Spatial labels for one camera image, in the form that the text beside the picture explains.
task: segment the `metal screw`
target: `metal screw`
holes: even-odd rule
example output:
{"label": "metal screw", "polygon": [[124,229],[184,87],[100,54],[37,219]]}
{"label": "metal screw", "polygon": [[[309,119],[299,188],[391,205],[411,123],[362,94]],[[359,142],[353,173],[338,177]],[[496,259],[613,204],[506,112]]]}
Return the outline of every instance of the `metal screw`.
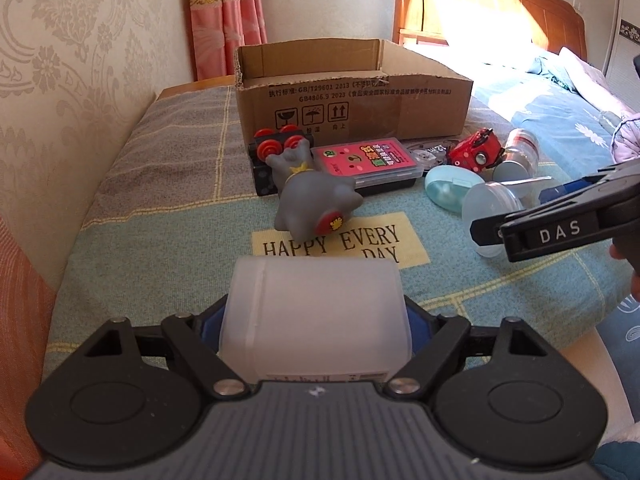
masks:
{"label": "metal screw", "polygon": [[389,387],[395,394],[410,395],[420,389],[420,383],[409,377],[398,377],[389,381]]}
{"label": "metal screw", "polygon": [[213,391],[225,397],[236,396],[244,392],[244,384],[237,379],[222,379],[213,385]]}

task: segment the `yellow rectangular patch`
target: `yellow rectangular patch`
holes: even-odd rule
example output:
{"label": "yellow rectangular patch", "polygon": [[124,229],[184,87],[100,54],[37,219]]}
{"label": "yellow rectangular patch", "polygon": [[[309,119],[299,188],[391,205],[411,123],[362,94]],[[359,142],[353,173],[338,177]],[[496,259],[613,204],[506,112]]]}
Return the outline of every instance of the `yellow rectangular patch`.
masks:
{"label": "yellow rectangular patch", "polygon": [[337,233],[295,243],[288,232],[252,233],[254,256],[350,256],[390,258],[400,269],[430,263],[429,255],[404,212],[354,217]]}

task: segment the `gray ribbed surface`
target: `gray ribbed surface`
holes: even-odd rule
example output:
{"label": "gray ribbed surface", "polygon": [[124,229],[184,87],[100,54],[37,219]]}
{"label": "gray ribbed surface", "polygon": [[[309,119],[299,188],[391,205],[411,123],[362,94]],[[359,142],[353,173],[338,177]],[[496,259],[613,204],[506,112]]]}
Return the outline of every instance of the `gray ribbed surface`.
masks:
{"label": "gray ribbed surface", "polygon": [[121,473],[45,464],[33,480],[596,480],[586,466],[539,475],[495,472],[450,448],[416,404],[369,383],[267,383],[217,405],[163,459]]}

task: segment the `curtain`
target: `curtain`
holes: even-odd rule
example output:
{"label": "curtain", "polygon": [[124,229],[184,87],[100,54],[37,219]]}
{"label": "curtain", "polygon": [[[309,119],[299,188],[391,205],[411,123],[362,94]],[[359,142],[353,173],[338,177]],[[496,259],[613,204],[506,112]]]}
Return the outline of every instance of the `curtain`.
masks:
{"label": "curtain", "polygon": [[190,0],[198,80],[231,75],[237,46],[266,43],[261,0]]}

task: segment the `gray rubber toy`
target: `gray rubber toy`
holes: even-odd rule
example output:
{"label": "gray rubber toy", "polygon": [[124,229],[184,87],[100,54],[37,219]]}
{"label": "gray rubber toy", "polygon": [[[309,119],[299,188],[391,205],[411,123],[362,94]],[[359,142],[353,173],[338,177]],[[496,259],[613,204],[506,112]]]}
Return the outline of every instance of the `gray rubber toy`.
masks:
{"label": "gray rubber toy", "polygon": [[306,139],[265,162],[280,197],[274,228],[299,244],[337,231],[362,205],[354,178],[316,170]]}

